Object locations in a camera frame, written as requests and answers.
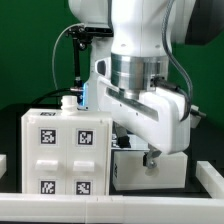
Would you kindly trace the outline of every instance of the white block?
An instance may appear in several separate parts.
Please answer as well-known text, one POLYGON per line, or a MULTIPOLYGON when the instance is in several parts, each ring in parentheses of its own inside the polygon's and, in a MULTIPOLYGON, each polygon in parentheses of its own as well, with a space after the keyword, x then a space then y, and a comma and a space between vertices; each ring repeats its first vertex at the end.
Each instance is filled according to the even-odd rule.
POLYGON ((184 188, 187 156, 184 153, 156 158, 157 168, 149 175, 143 166, 144 151, 114 153, 113 184, 116 190, 184 188))
POLYGON ((22 191, 105 195, 109 192, 110 113, 31 109, 22 117, 22 191))
POLYGON ((73 171, 77 172, 94 172, 95 164, 91 161, 75 161, 73 171))
POLYGON ((224 199, 224 178, 209 162, 198 162, 196 177, 215 199, 224 199))
POLYGON ((58 161, 56 160, 38 160, 35 166, 36 170, 57 171, 58 161))
POLYGON ((224 200, 0 194, 0 221, 223 224, 224 200))
POLYGON ((6 172, 6 155, 0 155, 0 179, 6 172))

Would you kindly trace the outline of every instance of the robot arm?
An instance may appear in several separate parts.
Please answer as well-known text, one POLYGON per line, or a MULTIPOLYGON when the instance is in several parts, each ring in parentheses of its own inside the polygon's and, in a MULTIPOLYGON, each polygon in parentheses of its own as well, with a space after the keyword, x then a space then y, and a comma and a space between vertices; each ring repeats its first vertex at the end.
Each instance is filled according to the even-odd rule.
MULTIPOLYGON (((69 2, 72 8, 75 1, 69 2)), ((103 5, 109 6, 109 2, 104 1, 103 5)), ((99 25, 108 21, 109 13, 105 14, 108 10, 101 12, 100 9, 95 16, 89 15, 89 3, 88 0, 77 3, 81 13, 76 15, 78 18, 99 25)), ((102 6, 102 0, 94 3, 96 8, 102 6)), ((167 0, 113 0, 111 57, 99 60, 96 68, 104 75, 98 78, 100 110, 110 111, 115 122, 147 141, 150 148, 171 154, 188 147, 190 118, 188 116, 181 121, 185 111, 183 95, 154 85, 155 77, 166 80, 168 76, 169 60, 161 35, 167 3, 167 0)), ((179 25, 177 19, 183 22, 179 19, 184 17, 177 12, 187 12, 186 25, 194 3, 184 0, 174 2, 167 30, 170 51, 172 28, 179 25)), ((182 29, 182 34, 186 30, 187 26, 182 29)))

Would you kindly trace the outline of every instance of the small white cylinder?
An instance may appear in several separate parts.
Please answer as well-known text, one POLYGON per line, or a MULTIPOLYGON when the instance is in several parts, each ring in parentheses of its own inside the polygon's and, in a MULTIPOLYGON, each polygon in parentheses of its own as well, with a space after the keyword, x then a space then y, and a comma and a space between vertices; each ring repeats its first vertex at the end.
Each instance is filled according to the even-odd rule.
POLYGON ((77 97, 76 96, 63 96, 62 97, 62 115, 71 116, 77 113, 77 97))

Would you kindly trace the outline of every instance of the white box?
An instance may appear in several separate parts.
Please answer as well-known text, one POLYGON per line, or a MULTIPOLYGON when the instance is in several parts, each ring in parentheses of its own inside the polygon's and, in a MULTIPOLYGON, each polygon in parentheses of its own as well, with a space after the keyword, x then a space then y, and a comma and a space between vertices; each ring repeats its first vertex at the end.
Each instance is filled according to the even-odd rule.
POLYGON ((22 117, 23 193, 108 194, 111 130, 105 112, 29 110, 22 117))
POLYGON ((187 156, 161 154, 156 158, 157 168, 147 175, 143 166, 144 151, 114 152, 113 184, 116 190, 184 188, 187 156))

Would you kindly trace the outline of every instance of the white foam block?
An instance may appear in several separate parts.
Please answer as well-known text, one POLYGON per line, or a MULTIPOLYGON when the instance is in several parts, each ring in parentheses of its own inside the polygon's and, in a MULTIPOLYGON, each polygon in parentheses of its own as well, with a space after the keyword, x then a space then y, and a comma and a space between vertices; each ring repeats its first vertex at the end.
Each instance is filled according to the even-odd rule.
POLYGON ((114 153, 113 184, 116 190, 184 188, 187 156, 184 153, 156 158, 157 168, 148 175, 144 151, 114 153))

